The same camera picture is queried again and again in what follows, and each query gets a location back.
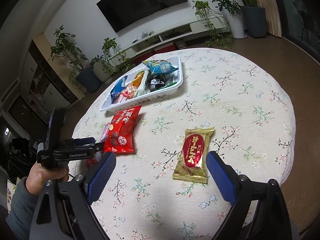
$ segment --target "black flat-screen tv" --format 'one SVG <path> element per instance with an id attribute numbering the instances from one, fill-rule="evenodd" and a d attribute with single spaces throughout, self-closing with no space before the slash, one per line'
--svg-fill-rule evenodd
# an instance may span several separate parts
<path id="1" fill-rule="evenodd" d="M 115 32 L 157 11 L 188 0 L 101 0 L 97 6 Z"/>

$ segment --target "round table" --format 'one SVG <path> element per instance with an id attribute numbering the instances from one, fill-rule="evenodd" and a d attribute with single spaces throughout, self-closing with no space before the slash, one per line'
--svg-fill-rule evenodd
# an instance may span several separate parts
<path id="1" fill-rule="evenodd" d="M 184 131 L 215 127 L 208 150 L 252 181 L 288 177 L 295 116 L 289 96 L 250 60 L 219 49 L 184 49 L 184 82 L 171 95 L 142 103 L 134 130 L 135 155 L 117 156 L 116 168 L 92 209 L 111 239 L 211 239 L 230 209 L 208 172 L 208 184 L 172 179 Z M 77 124 L 73 138 L 97 141 L 113 113 L 99 108 L 112 85 Z M 84 161 L 70 173 L 85 172 Z M 253 202 L 246 223 L 252 221 Z"/>

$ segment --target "hand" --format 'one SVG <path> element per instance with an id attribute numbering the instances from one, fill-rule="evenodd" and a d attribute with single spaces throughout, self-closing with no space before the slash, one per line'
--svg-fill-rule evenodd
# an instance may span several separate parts
<path id="1" fill-rule="evenodd" d="M 66 182 L 69 180 L 69 167 L 66 168 L 43 168 L 41 164 L 35 163 L 26 180 L 26 188 L 33 195 L 38 197 L 42 191 L 44 183 L 48 179 L 60 179 L 59 182 Z"/>

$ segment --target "gray sleeve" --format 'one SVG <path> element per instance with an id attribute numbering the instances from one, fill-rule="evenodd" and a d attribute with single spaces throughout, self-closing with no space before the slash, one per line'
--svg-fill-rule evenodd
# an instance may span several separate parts
<path id="1" fill-rule="evenodd" d="M 38 198 L 30 194 L 26 188 L 26 177 L 17 185 L 12 197 L 11 211 L 6 222 L 19 240 L 28 240 L 33 212 Z"/>

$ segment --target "white plastic tray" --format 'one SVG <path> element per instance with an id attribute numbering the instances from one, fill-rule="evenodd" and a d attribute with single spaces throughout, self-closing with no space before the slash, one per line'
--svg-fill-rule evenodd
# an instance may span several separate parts
<path id="1" fill-rule="evenodd" d="M 148 101 L 151 99 L 155 99 L 158 97 L 162 97 L 165 95 L 171 95 L 171 94 L 175 93 L 178 90 L 179 86 L 181 86 L 183 83 L 181 58 L 180 58 L 180 56 L 173 56 L 173 57 L 167 58 L 166 60 L 168 62 L 170 62 L 172 66 L 178 68 L 178 70 L 176 70 L 175 72 L 172 72 L 172 74 L 174 74 L 178 80 L 175 85 L 168 87 L 168 88 L 158 90 L 158 91 L 153 91 L 151 93 L 148 93 L 148 94 L 136 97 L 136 98 L 132 98 L 132 99 L 129 99 L 125 102 L 118 103 L 118 104 L 112 104 L 111 96 L 109 93 L 107 95 L 106 99 L 104 100 L 103 104 L 101 105 L 100 111 L 116 112 L 120 109 L 129 108 L 130 106 L 134 106 L 134 105 L 140 104 L 142 102 L 145 102 L 145 101 Z M 118 81 L 120 79 L 122 79 L 124 76 L 127 76 L 127 75 L 128 75 L 128 78 L 126 80 L 126 85 L 128 85 L 134 79 L 136 74 L 144 69 L 148 69 L 148 67 L 146 67 L 143 63 L 141 63 L 134 70 L 131 70 L 131 71 L 127 72 L 126 74 L 124 74 L 123 76 L 121 76 L 120 78 L 118 78 L 118 80 L 116 82 L 114 82 L 114 86 L 112 87 L 112 89 L 115 87 L 115 85 L 118 83 Z"/>

